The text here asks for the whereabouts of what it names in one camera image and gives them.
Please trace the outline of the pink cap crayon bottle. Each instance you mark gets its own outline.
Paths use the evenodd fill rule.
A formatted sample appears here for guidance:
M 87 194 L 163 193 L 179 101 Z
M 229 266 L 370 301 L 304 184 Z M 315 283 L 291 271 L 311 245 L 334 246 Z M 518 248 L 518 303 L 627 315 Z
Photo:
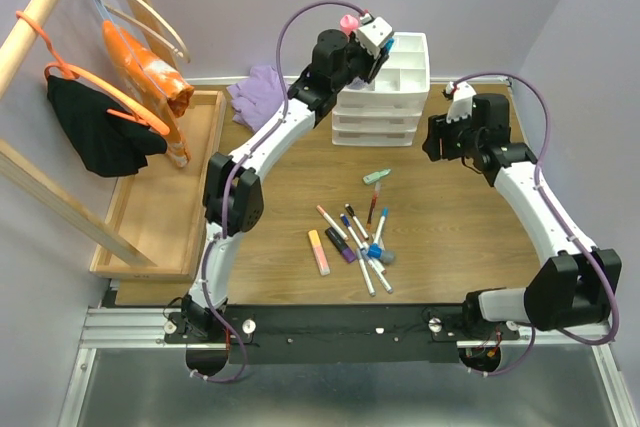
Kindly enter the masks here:
M 349 37 L 360 26 L 360 19 L 350 14 L 344 15 L 339 22 L 340 30 Z

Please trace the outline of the black blue cap highlighter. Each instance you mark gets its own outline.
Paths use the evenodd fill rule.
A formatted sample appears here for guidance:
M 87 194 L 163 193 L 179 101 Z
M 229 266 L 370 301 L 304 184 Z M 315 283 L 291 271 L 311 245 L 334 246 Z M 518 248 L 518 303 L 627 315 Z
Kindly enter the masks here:
M 395 41 L 395 39 L 394 39 L 394 38 L 390 38 L 390 39 L 386 42 L 386 44 L 384 45 L 384 47 L 381 49 L 381 51 L 380 51 L 380 56 L 381 56 L 382 58 L 388 58 L 388 57 L 389 57 L 389 54 L 390 54 L 391 48 L 392 48 L 392 47 L 393 47 L 393 45 L 394 45 L 394 41 Z

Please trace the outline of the white plastic drawer organizer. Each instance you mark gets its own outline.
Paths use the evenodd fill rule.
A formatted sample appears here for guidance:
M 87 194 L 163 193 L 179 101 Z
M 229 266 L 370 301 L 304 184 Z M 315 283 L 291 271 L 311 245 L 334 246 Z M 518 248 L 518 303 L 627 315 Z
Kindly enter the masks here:
M 424 33 L 398 32 L 374 81 L 346 88 L 332 110 L 332 143 L 351 147 L 409 147 L 430 90 Z

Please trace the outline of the black purple cap highlighter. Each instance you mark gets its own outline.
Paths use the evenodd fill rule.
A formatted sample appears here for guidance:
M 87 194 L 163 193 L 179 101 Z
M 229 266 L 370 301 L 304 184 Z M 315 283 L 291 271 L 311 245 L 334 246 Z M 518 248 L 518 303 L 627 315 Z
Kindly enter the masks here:
M 340 236 L 338 231 L 334 227 L 329 227 L 325 230 L 325 235 L 331 244 L 336 248 L 340 256 L 348 263 L 352 263 L 356 260 L 356 255 L 353 250 L 348 246 L 346 241 Z

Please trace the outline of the orange pink highlighter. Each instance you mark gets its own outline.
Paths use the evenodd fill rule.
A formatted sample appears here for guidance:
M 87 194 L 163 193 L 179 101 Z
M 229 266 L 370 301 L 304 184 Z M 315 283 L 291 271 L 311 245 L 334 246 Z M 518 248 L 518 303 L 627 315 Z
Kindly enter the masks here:
M 317 230 L 310 230 L 307 233 L 308 239 L 309 239 L 309 243 L 314 255 L 314 259 L 316 262 L 316 265 L 318 267 L 319 270 L 319 274 L 321 276 L 327 276 L 330 274 L 330 266 L 325 254 L 325 251 L 323 249 L 319 234 Z

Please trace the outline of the clear round jar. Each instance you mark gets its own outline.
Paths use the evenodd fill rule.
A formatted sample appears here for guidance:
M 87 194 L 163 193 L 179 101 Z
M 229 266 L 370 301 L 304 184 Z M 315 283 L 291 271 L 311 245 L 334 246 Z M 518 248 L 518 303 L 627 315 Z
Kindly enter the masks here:
M 357 77 L 348 85 L 348 88 L 356 91 L 367 90 L 370 88 L 370 84 Z

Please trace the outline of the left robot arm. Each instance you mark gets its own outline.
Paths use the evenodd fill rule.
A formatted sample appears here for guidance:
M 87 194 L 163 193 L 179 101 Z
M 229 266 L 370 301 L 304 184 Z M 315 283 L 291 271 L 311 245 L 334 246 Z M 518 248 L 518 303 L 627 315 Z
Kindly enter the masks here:
M 282 155 L 313 130 L 336 106 L 338 94 L 353 81 L 372 82 L 388 60 L 393 31 L 350 34 L 321 32 L 310 64 L 287 87 L 274 116 L 245 144 L 228 155 L 214 154 L 208 163 L 203 205 L 206 237 L 200 267 L 181 301 L 188 331 L 201 342 L 214 340 L 226 327 L 220 309 L 244 235 L 264 211 L 262 183 Z

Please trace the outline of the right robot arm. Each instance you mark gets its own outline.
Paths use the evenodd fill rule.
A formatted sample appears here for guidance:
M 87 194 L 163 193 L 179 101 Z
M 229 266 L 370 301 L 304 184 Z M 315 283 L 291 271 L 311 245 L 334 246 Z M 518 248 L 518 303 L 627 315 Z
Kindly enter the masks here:
M 611 319 L 621 259 L 577 227 L 548 188 L 533 151 L 512 141 L 508 99 L 478 94 L 467 83 L 444 95 L 452 104 L 447 113 L 429 117 L 423 151 L 432 161 L 459 160 L 481 174 L 515 212 L 541 264 L 524 288 L 468 294 L 462 331 L 480 339 L 496 322 L 565 331 Z

